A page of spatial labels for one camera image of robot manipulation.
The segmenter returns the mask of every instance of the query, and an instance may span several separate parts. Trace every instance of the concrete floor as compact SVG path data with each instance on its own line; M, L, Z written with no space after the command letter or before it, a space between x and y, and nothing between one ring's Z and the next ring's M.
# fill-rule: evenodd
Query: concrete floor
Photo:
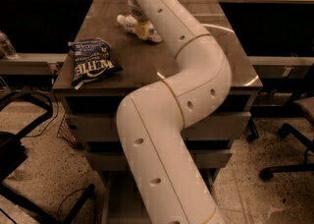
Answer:
M16 132L40 111L25 103L15 103L0 113L0 131ZM23 139L28 159L6 180L5 184L31 199L57 218L62 200L71 192L93 183L96 198L89 199L76 218L76 224L92 224L94 213L100 222L105 187L98 174L91 171L83 150L72 149L57 138L64 110L41 136ZM259 171L277 164L301 163L303 146L293 137L280 139L277 128L291 122L310 138L313 129L302 118L255 119L260 138L246 141L246 130L233 147L233 156L214 183L213 195L227 223L231 224L307 224L314 221L314 173L278 174L271 181L259 179ZM40 134L46 123L31 135ZM69 212L80 193L70 196L61 207L60 219ZM37 223L18 206L0 196L0 208L18 224ZM13 223L0 212L0 223Z

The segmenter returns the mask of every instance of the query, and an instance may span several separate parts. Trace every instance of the crumpled black bag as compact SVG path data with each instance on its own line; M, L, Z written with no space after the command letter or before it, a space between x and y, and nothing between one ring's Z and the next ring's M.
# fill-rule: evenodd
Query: crumpled black bag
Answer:
M79 89L83 84L93 82L123 68L111 60L110 44L100 38L69 43L74 52L74 76L72 85Z

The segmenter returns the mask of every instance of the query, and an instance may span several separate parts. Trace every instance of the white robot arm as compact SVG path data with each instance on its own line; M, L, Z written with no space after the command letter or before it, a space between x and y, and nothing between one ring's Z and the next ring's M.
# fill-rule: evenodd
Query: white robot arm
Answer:
M180 72L140 88L120 104L117 127L154 224L224 223L181 137L210 115L231 85L229 62L213 36L177 0L136 0Z

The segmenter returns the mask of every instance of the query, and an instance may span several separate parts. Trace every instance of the office chair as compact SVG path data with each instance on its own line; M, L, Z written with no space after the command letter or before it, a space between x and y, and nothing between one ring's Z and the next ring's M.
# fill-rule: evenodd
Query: office chair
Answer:
M4 196L12 203L36 213L38 215L37 221L39 221L39 223L71 223L88 197L92 195L94 185L91 184L87 187L64 221L60 222L27 198L18 195L3 183L3 180L16 170L27 158L25 154L26 148L22 145L21 139L53 115L53 107L50 98L42 92L30 90L28 87L24 87L21 91L13 91L0 98L0 112L3 108L16 100L34 104L44 109L45 113L38 116L16 134L0 131L0 195Z
M314 96L298 99L294 101L303 112L305 118L314 126ZM274 177L274 173L285 172L305 172L314 171L314 163L307 163L307 154L309 151L314 153L314 140L308 139L304 134L288 123L284 123L278 130L280 137L285 138L289 134L293 134L301 143L306 146L304 151L304 161L302 164L267 167L260 171L259 176L262 180L270 180Z

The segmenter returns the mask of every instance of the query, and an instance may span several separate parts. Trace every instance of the plastic bottle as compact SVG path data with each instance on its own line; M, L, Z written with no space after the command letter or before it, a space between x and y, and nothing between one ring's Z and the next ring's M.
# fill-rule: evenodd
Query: plastic bottle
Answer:
M124 27L126 31L136 34L138 38L142 40L151 40L153 42L162 41L161 36L149 21L141 23L132 15L119 15L117 22Z
M12 46L8 36L0 30L0 59L17 59L19 55Z

